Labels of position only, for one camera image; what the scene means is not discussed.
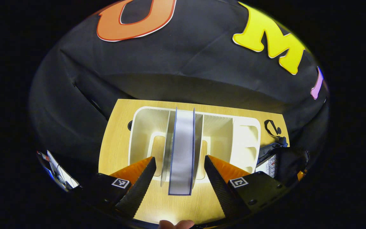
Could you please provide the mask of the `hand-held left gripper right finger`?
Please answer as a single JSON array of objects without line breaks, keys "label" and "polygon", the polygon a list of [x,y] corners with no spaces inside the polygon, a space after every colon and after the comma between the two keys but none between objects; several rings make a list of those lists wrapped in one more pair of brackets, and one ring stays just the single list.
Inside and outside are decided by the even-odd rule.
[{"label": "hand-held left gripper right finger", "polygon": [[211,155],[204,169],[227,219],[261,212],[289,192],[284,184],[262,171],[252,174]]}]

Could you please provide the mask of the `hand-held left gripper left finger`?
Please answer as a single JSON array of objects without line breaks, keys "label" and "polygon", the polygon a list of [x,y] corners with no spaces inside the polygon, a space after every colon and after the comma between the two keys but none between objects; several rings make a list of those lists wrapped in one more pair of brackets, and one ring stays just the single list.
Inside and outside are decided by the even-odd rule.
[{"label": "hand-held left gripper left finger", "polygon": [[97,173],[74,189],[74,197],[111,216],[134,218],[156,171],[153,156],[111,175]]}]

